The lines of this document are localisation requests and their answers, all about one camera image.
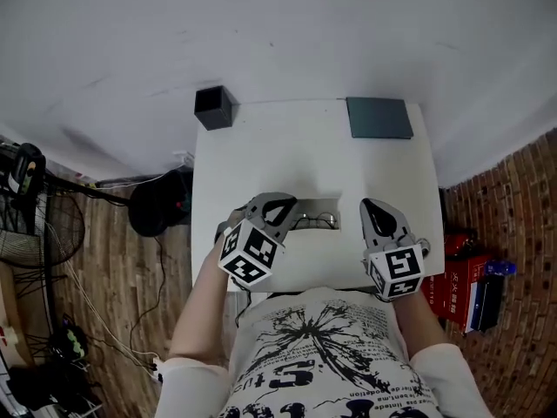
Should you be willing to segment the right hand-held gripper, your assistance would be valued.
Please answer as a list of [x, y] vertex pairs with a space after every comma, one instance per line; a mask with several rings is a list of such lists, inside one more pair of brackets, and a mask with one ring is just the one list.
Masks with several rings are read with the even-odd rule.
[[359, 213], [366, 243], [362, 262], [376, 294], [392, 301], [417, 292], [425, 278], [423, 243], [404, 236], [411, 232], [404, 213], [370, 198], [361, 200]]

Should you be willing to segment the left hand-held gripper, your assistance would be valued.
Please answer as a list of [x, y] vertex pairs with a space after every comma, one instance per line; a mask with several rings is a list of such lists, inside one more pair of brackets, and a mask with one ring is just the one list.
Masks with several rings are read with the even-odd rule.
[[298, 199], [284, 192], [262, 192], [235, 210], [235, 220], [218, 225], [218, 268], [240, 287], [250, 288], [272, 275], [298, 209]]

